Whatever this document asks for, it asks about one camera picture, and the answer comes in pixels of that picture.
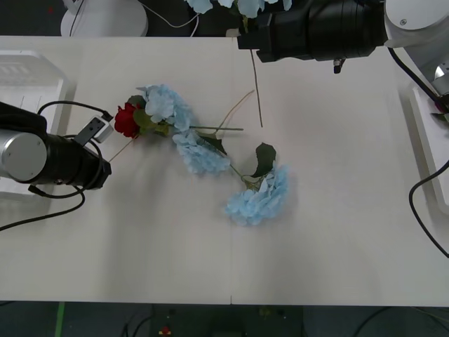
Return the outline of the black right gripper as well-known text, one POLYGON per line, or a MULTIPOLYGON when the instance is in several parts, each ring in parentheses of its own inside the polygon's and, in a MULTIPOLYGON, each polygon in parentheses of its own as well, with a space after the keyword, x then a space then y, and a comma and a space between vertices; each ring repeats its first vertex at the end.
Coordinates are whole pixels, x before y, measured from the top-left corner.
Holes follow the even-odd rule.
POLYGON ((239 49, 259 49, 262 62, 276 62, 284 58, 311 60, 307 25, 310 5, 293 6, 289 11, 271 11, 257 18, 245 17, 245 34, 237 37, 239 49))

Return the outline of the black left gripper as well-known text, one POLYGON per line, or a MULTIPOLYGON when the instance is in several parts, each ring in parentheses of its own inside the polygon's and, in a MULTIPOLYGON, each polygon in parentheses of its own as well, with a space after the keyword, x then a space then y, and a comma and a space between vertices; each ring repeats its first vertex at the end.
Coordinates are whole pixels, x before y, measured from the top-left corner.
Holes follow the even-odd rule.
POLYGON ((94 146, 94 148, 97 152, 95 159, 98 165, 92 179, 89 181, 89 189, 99 190, 104 186, 108 177, 111 176, 112 168, 111 164, 102 155, 101 149, 98 146, 94 146))

